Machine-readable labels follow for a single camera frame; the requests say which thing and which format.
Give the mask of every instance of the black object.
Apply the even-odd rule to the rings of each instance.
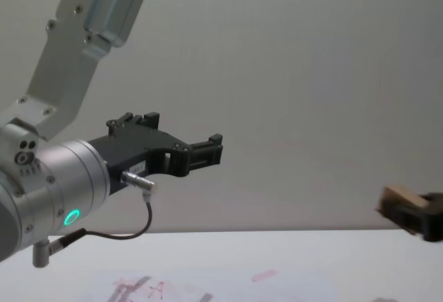
[[[443,194],[422,195],[429,202],[425,208],[401,201],[382,201],[380,213],[409,233],[420,233],[427,242],[443,240]]]
[[[63,246],[63,249],[72,245],[75,241],[78,241],[80,238],[86,235],[87,230],[84,228],[78,229],[77,231],[73,231],[61,238],[59,238],[60,244]]]
[[[184,177],[191,170],[220,163],[221,134],[189,145],[158,130],[159,120],[158,113],[144,116],[126,113],[107,122],[107,136],[89,142],[107,162],[111,194],[126,188],[127,185],[120,181],[125,170],[141,177],[151,174]]]
[[[133,235],[128,235],[128,236],[115,236],[115,235],[110,235],[110,234],[106,234],[106,233],[99,233],[97,231],[86,231],[85,235],[93,235],[93,236],[98,236],[100,238],[108,238],[110,240],[119,240],[119,241],[132,240],[134,238],[142,236],[151,227],[151,223],[152,223],[151,203],[146,203],[146,207],[147,207],[147,223],[141,229],[141,231],[139,231],[138,233],[135,233]]]

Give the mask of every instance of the white label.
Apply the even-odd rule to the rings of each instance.
[[[132,166],[129,171],[132,174],[140,174],[141,172],[144,172],[146,170],[146,161],[142,161],[140,163],[137,163],[135,166]]]

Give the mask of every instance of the white table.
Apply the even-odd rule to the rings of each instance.
[[[0,301],[78,302],[102,270],[186,268],[321,269],[341,302],[443,301],[443,245],[403,231],[164,233],[125,242],[86,237],[53,256],[46,269],[34,269],[31,254],[27,249],[0,264]]]

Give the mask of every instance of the gray arm segment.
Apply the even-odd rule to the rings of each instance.
[[[129,36],[143,0],[61,0],[26,95],[0,115],[46,141],[77,116],[101,58]]]

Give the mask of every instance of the bolt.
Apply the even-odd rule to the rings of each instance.
[[[76,6],[75,7],[75,9],[74,9],[74,13],[75,14],[80,14],[80,13],[82,13],[83,12],[83,7],[82,7],[82,5],[81,4],[79,4],[78,6]]]
[[[46,182],[48,182],[49,184],[52,184],[55,182],[55,177],[54,176],[48,176],[46,178]]]
[[[55,27],[55,21],[50,20],[48,21],[48,26],[46,27],[48,30],[53,30]]]
[[[43,115],[51,115],[52,112],[53,112],[53,109],[52,109],[52,108],[46,108],[46,109],[43,111]]]

